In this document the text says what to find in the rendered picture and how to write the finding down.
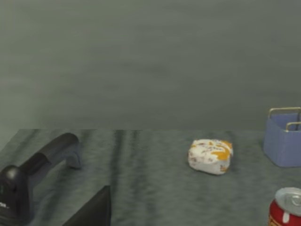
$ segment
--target blue basket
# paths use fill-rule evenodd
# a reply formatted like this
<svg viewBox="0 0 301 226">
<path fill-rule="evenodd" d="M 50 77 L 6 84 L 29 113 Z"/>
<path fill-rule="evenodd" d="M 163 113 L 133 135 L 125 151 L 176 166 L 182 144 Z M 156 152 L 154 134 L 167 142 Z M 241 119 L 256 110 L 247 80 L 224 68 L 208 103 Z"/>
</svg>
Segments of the blue basket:
<svg viewBox="0 0 301 226">
<path fill-rule="evenodd" d="M 296 113 L 274 114 L 275 111 L 287 110 Z M 301 166 L 300 113 L 301 107 L 272 108 L 269 111 L 263 151 L 277 166 Z"/>
</svg>

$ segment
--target soda can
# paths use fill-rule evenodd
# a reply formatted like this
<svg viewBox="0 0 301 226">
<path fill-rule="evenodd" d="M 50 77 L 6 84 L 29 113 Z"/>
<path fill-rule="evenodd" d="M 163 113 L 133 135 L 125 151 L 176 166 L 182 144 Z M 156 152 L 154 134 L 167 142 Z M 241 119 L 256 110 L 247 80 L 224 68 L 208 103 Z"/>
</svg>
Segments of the soda can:
<svg viewBox="0 0 301 226">
<path fill-rule="evenodd" d="M 301 226 L 301 189 L 278 190 L 269 206 L 269 226 Z"/>
</svg>

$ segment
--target can top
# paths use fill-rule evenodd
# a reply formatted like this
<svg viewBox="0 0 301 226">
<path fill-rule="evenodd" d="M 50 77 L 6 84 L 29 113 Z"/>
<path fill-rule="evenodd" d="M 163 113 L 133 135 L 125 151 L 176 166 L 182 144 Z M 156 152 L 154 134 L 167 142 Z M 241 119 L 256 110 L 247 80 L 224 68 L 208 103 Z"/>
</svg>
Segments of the can top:
<svg viewBox="0 0 301 226">
<path fill-rule="evenodd" d="M 285 212 L 301 217 L 301 189 L 281 188 L 275 194 L 275 201 Z"/>
</svg>

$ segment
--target white and orange package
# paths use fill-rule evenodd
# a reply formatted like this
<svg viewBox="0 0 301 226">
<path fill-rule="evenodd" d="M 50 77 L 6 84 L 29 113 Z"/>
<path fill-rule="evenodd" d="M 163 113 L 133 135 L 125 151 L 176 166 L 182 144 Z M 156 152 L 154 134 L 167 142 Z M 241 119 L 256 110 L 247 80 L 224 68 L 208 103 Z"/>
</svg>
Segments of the white and orange package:
<svg viewBox="0 0 301 226">
<path fill-rule="evenodd" d="M 224 174 L 233 156 L 232 144 L 225 140 L 194 140 L 188 151 L 189 165 L 210 174 Z"/>
</svg>

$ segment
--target black object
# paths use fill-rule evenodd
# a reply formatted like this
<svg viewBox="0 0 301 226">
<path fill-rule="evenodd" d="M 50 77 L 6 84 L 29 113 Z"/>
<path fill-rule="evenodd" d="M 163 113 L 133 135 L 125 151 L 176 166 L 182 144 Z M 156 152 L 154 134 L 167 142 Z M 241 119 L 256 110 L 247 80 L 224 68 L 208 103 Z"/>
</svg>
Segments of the black object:
<svg viewBox="0 0 301 226">
<path fill-rule="evenodd" d="M 110 186 L 103 187 L 63 226 L 110 226 L 111 192 Z"/>
<path fill-rule="evenodd" d="M 71 133 L 52 140 L 20 167 L 5 167 L 0 172 L 0 224 L 29 223 L 34 217 L 33 188 L 65 159 L 69 167 L 81 168 L 79 139 Z"/>
</svg>

